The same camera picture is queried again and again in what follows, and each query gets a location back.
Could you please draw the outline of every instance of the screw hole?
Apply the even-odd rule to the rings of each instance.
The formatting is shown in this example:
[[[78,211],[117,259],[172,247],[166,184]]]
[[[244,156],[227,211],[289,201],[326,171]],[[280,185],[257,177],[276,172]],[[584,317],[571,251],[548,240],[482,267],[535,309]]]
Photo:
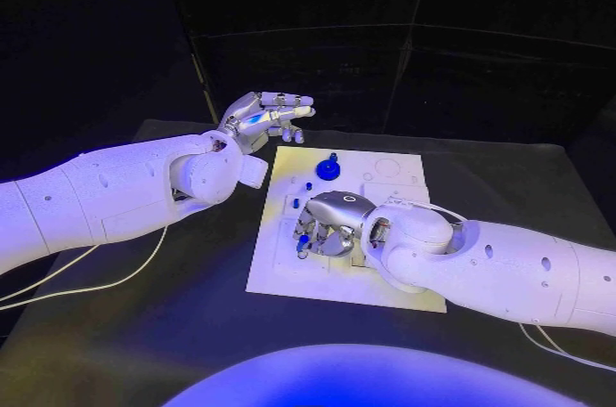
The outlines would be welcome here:
[[[541,259],[541,266],[543,266],[543,268],[545,269],[545,272],[548,272],[548,271],[551,270],[551,268],[553,268],[553,263],[551,263],[551,261],[550,261],[550,258],[548,258],[548,257],[544,257],[544,258]]]

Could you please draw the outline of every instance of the small blue piece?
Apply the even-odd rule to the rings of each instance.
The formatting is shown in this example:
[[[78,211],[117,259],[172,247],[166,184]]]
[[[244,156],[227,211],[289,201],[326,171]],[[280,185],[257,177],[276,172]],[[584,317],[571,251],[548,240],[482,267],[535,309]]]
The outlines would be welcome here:
[[[307,235],[302,235],[299,237],[297,253],[302,252],[302,250],[305,249],[305,245],[309,243],[309,241],[310,241],[310,237]]]
[[[322,180],[331,182],[341,175],[341,164],[338,163],[338,155],[333,153],[331,158],[318,164],[318,176]]]

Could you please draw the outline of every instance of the dark table surface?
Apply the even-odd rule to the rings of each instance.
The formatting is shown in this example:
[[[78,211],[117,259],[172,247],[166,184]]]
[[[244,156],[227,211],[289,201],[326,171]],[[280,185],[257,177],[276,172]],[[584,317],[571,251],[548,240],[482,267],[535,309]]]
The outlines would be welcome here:
[[[136,141],[209,126],[149,120]],[[421,154],[433,202],[602,248],[616,241],[564,149],[306,131],[307,147]],[[257,156],[273,163],[270,141]],[[518,325],[447,304],[427,313],[245,292],[268,178],[169,227],[157,257],[123,285],[33,303],[0,352],[0,405],[160,405],[230,365],[329,343],[403,346],[505,371],[590,405],[613,405],[616,375],[541,351]],[[105,245],[38,295],[118,280],[160,231]],[[56,269],[81,251],[61,254]],[[550,329],[573,354],[616,363],[613,338]],[[358,382],[362,377],[358,371]]]

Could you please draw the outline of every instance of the robotic hand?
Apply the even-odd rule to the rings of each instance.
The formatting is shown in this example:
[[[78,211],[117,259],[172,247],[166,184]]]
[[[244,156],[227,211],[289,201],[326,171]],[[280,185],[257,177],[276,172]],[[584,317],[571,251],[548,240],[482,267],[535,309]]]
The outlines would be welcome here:
[[[315,114],[312,103],[248,93],[215,131],[82,153],[0,183],[0,273],[56,251],[150,233],[221,203],[238,182],[258,189],[267,163],[250,154],[268,135],[303,142],[290,121]]]
[[[616,253],[449,212],[460,220],[450,224],[436,210],[446,211],[406,199],[377,207],[354,193],[322,193],[299,217],[299,256],[344,256],[358,241],[367,265],[397,289],[432,289],[514,322],[616,336]]]

